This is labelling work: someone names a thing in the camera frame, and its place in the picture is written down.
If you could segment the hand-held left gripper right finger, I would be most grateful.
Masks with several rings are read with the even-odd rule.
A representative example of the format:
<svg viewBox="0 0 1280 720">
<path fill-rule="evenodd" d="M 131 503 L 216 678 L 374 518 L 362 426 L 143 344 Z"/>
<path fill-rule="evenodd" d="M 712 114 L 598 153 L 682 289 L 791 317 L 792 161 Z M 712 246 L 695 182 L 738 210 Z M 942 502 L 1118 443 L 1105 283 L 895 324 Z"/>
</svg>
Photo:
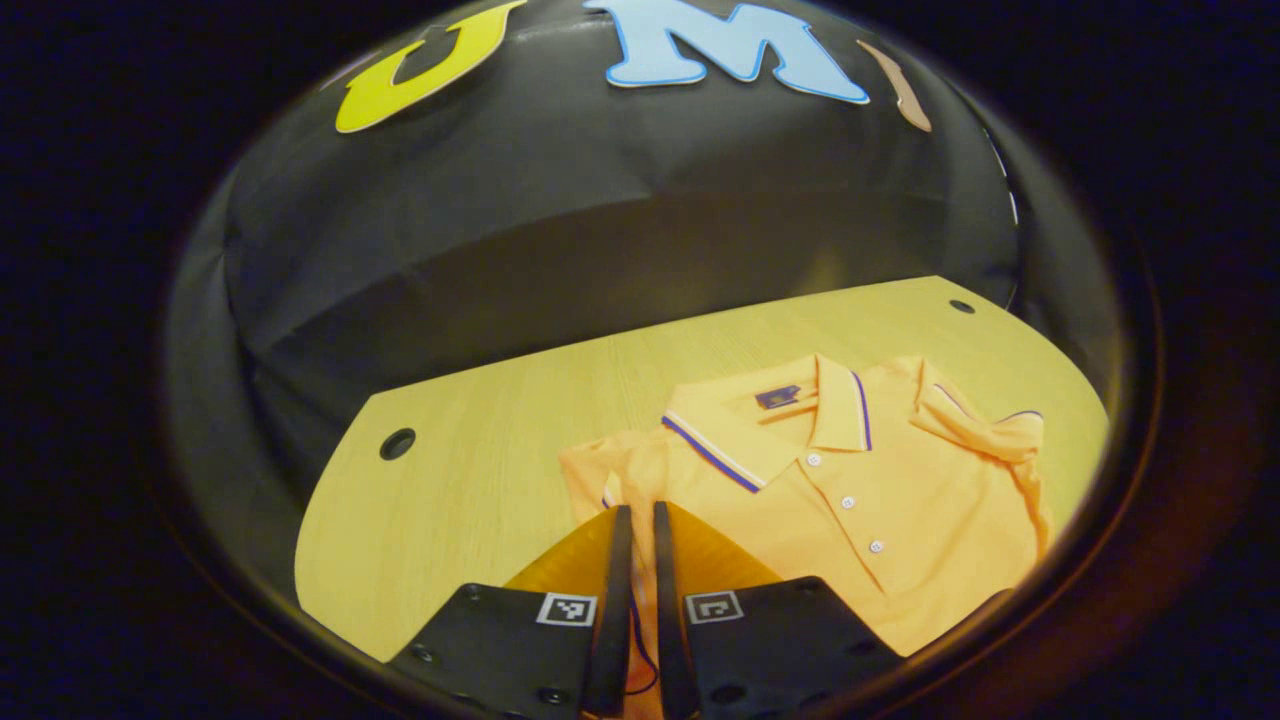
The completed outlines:
<svg viewBox="0 0 1280 720">
<path fill-rule="evenodd" d="M 780 577 L 672 502 L 653 533 L 668 719 L 801 719 L 902 664 L 824 579 Z"/>
</svg>

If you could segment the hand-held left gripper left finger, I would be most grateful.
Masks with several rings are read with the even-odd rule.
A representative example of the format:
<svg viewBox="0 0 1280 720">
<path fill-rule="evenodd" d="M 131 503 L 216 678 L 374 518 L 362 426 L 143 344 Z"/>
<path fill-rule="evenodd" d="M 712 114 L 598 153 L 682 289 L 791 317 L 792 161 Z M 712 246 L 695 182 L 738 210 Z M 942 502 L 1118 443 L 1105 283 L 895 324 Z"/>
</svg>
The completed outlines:
<svg viewBox="0 0 1280 720">
<path fill-rule="evenodd" d="M 390 666 L 470 719 L 620 716 L 632 539 L 630 509 L 603 510 L 503 585 L 461 585 Z"/>
</svg>

